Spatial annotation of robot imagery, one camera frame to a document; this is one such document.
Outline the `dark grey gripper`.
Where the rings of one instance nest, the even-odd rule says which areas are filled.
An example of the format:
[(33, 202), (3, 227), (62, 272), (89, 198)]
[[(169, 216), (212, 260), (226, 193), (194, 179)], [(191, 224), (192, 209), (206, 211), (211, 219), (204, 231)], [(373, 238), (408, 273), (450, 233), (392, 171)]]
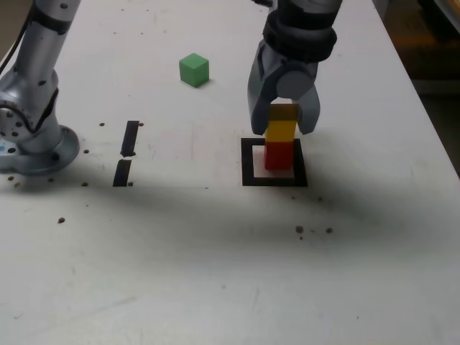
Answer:
[(321, 106), (315, 87), (318, 63), (284, 56), (265, 41), (257, 48), (248, 80), (247, 99), (252, 132), (263, 135), (269, 118), (270, 103), (276, 96), (291, 100), (298, 108), (298, 128), (302, 134), (314, 131)]

